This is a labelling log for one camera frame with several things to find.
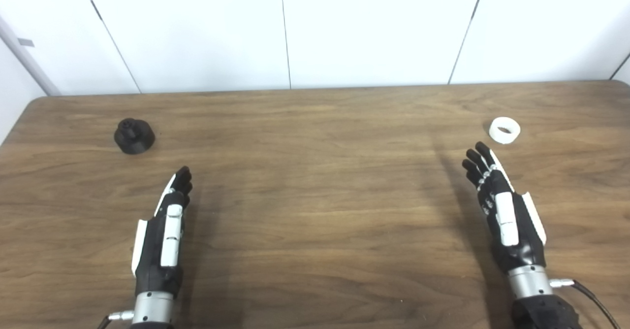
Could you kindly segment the white and black right hand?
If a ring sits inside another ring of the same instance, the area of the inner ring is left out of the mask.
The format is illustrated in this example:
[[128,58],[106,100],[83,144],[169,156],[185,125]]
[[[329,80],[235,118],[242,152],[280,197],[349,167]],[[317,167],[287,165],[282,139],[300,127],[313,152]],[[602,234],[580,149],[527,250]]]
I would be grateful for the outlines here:
[[466,178],[474,185],[491,234],[491,253],[508,273],[523,266],[545,267],[547,235],[531,194],[519,194],[499,159],[477,142],[463,160]]

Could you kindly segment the white and black left hand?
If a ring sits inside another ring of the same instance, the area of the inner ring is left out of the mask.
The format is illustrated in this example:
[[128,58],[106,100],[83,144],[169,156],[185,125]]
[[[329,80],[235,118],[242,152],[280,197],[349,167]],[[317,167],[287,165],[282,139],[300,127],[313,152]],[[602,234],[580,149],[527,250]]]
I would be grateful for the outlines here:
[[178,297],[183,282],[180,250],[192,188],[191,171],[182,166],[164,188],[151,219],[139,221],[132,255],[135,295],[159,292]]

